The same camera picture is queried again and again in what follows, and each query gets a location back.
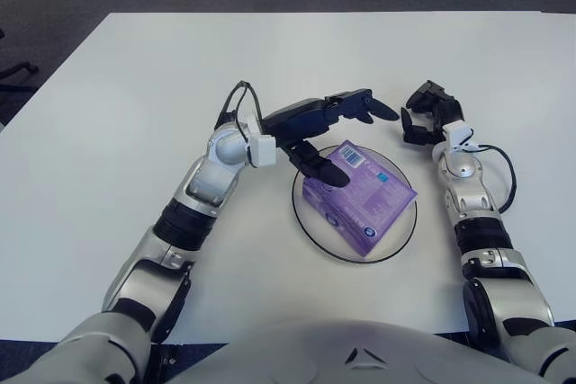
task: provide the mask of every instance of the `purple package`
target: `purple package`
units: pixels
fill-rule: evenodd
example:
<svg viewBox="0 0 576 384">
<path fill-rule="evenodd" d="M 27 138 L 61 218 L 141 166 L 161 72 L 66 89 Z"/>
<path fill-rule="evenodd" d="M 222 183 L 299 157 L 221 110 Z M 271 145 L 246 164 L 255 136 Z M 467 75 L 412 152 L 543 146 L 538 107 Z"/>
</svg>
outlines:
<svg viewBox="0 0 576 384">
<path fill-rule="evenodd" d="M 336 188 L 306 178 L 302 195 L 355 251 L 366 256 L 417 194 L 350 141 L 328 159 L 350 177 L 350 183 Z"/>
</svg>

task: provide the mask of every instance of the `clear plate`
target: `clear plate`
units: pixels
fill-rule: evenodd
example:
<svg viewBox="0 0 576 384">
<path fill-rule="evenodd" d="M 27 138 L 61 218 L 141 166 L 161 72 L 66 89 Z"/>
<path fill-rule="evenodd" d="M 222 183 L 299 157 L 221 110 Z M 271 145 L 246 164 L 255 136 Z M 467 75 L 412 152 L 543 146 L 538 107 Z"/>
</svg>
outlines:
<svg viewBox="0 0 576 384">
<path fill-rule="evenodd" d="M 320 151 L 322 156 L 329 155 L 337 146 L 327 147 Z M 378 164 L 396 175 L 401 181 L 411 187 L 406 175 L 386 156 L 370 148 L 361 147 Z M 292 205 L 296 218 L 310 240 L 326 254 L 347 263 L 370 264 L 379 263 L 396 255 L 410 241 L 418 210 L 416 201 L 413 201 L 401 213 L 392 226 L 384 233 L 378 244 L 370 254 L 361 256 L 347 241 L 304 199 L 302 196 L 302 182 L 304 176 L 298 172 L 292 184 Z"/>
</svg>

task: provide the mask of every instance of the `barcode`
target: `barcode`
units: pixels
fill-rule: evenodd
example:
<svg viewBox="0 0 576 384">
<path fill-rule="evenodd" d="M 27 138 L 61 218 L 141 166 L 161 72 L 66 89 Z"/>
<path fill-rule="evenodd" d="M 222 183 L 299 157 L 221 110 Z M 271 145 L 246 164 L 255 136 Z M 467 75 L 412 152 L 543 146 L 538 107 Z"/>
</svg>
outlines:
<svg viewBox="0 0 576 384">
<path fill-rule="evenodd" d="M 360 155 L 359 153 L 357 153 L 353 148 L 351 148 L 350 146 L 344 146 L 342 147 L 338 153 L 344 158 L 344 160 L 346 162 L 348 162 L 348 164 L 350 166 L 353 166 L 354 168 L 357 168 L 360 164 L 362 164 L 366 158 L 363 157 L 362 155 Z"/>
</svg>

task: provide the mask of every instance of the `silver robot arm segment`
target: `silver robot arm segment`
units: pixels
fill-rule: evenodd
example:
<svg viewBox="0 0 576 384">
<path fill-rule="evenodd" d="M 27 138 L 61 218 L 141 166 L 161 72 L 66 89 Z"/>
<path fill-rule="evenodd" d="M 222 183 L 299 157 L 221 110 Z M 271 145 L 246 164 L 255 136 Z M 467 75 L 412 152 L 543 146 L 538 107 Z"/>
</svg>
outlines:
<svg viewBox="0 0 576 384">
<path fill-rule="evenodd" d="M 236 110 L 227 112 L 232 96 L 241 88 L 245 92 Z M 257 117 L 249 116 L 246 124 L 240 124 L 238 109 L 247 90 L 255 100 Z M 346 184 L 346 175 L 304 140 L 328 131 L 341 116 L 371 123 L 370 114 L 398 119 L 395 111 L 373 99 L 369 89 L 309 99 L 262 119 L 254 89 L 239 82 L 220 112 L 206 153 L 194 162 L 156 224 L 118 272 L 102 312 L 8 382 L 120 384 L 141 380 L 150 342 L 163 342 L 176 323 L 190 290 L 190 271 L 247 163 L 274 165 L 276 147 L 280 147 L 306 175 L 336 186 Z"/>
<path fill-rule="evenodd" d="M 141 380 L 150 342 L 164 341 L 180 314 L 191 285 L 190 270 L 246 166 L 247 147 L 233 123 L 215 130 L 206 154 L 194 162 L 114 279 L 102 312 L 7 382 Z"/>
<path fill-rule="evenodd" d="M 482 163 L 474 155 L 482 146 L 470 139 L 473 130 L 464 122 L 460 104 L 428 81 L 407 108 L 434 116 L 430 132 L 412 126 L 402 109 L 404 139 L 435 144 L 432 157 L 462 253 L 467 280 L 463 301 L 475 345 L 498 349 L 510 362 L 551 382 L 576 380 L 576 333 L 554 326 L 544 294 L 514 249 L 499 208 L 482 182 Z"/>
</svg>

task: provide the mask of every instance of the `white table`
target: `white table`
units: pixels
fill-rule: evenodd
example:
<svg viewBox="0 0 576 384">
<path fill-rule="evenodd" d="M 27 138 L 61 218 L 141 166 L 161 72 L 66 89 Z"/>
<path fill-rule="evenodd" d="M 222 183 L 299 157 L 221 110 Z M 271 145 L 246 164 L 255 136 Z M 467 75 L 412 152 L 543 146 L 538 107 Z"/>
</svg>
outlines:
<svg viewBox="0 0 576 384">
<path fill-rule="evenodd" d="M 0 134 L 0 338 L 55 341 L 99 310 L 239 79 L 265 112 L 359 87 L 399 109 L 426 79 L 445 86 L 475 137 L 513 159 L 504 222 L 556 320 L 576 318 L 575 29 L 541 13 L 109 15 Z M 280 155 L 243 174 L 168 342 L 229 342 L 297 317 L 467 328 L 430 149 L 384 121 L 341 121 L 313 142 L 345 138 L 390 157 L 418 191 L 407 247 L 377 265 L 326 257 L 296 224 L 295 170 Z M 508 174 L 491 157 L 502 202 Z"/>
</svg>

